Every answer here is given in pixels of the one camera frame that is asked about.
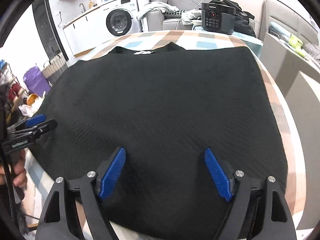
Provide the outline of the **person left hand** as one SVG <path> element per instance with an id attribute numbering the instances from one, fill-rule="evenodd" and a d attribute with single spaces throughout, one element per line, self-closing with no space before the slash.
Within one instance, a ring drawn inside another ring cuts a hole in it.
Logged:
<path id="1" fill-rule="evenodd" d="M 20 150 L 20 158 L 17 162 L 17 164 L 14 166 L 14 173 L 15 173 L 15 178 L 13 179 L 13 184 L 16 187 L 20 187 L 24 189 L 27 185 L 27 172 L 25 170 L 25 155 L 26 152 L 25 150 Z M 4 189 L 5 185 L 5 178 L 4 178 L 4 168 L 3 165 L 1 164 L 1 189 Z"/>

